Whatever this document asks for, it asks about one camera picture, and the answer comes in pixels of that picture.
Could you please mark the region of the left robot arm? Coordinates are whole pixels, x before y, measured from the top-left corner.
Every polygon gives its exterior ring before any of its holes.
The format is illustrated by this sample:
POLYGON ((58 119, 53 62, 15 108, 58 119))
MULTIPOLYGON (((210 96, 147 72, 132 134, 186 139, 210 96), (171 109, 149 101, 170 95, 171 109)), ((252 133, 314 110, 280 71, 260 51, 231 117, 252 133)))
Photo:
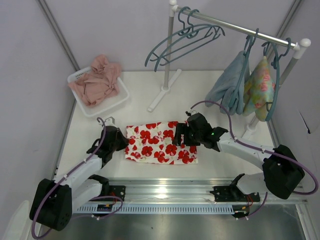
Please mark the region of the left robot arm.
POLYGON ((100 138, 87 150, 87 158, 55 179, 40 181, 31 205, 30 220, 61 231, 74 211, 88 201, 122 201, 121 196, 112 193, 109 180, 97 173, 112 159, 114 152, 124 150, 128 145, 129 140, 119 128, 104 127, 100 138))

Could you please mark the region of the red poppy print skirt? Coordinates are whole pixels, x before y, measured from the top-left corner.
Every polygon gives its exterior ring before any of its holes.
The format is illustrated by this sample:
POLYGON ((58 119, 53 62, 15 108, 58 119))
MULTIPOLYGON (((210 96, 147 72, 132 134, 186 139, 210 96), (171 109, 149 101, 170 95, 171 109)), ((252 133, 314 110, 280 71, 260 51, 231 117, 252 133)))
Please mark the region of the red poppy print skirt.
POLYGON ((129 143, 124 150, 125 158, 141 164, 197 164, 195 146, 173 144, 177 124, 177 121, 163 121, 126 126, 129 143))

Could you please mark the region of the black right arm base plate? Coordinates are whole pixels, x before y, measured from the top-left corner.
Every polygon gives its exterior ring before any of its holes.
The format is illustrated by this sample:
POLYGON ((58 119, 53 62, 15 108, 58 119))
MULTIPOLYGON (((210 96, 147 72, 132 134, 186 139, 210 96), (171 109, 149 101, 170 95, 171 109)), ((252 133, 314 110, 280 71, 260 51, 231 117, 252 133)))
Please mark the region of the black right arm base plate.
POLYGON ((244 194, 236 186, 214 186, 210 194, 214 195, 216 202, 259 202, 258 193, 244 194))

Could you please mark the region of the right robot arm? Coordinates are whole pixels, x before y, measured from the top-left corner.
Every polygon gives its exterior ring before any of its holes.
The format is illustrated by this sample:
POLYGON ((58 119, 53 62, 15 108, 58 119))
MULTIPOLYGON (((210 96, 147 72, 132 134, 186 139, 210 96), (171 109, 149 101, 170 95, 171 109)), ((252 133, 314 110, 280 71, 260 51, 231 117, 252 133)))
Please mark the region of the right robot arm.
POLYGON ((242 173, 231 182, 229 186, 233 196, 238 193, 270 192, 286 200, 305 176, 288 147, 279 145, 273 148, 243 138, 236 139, 225 128, 211 127, 200 113, 176 125, 172 143, 188 147, 203 145, 207 149, 236 156, 259 168, 260 173, 242 173))

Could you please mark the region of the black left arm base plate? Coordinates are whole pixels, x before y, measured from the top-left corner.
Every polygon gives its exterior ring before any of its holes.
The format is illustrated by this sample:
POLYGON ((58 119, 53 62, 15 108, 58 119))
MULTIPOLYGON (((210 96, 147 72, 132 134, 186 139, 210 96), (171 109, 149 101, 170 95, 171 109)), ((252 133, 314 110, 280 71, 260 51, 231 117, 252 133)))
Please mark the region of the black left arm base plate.
POLYGON ((103 186, 102 191, 100 193, 100 197, 103 197, 103 201, 109 202, 117 202, 118 200, 115 198, 111 198, 111 196, 116 196, 121 198, 122 200, 125 199, 126 195, 126 186, 124 185, 108 185, 103 186))

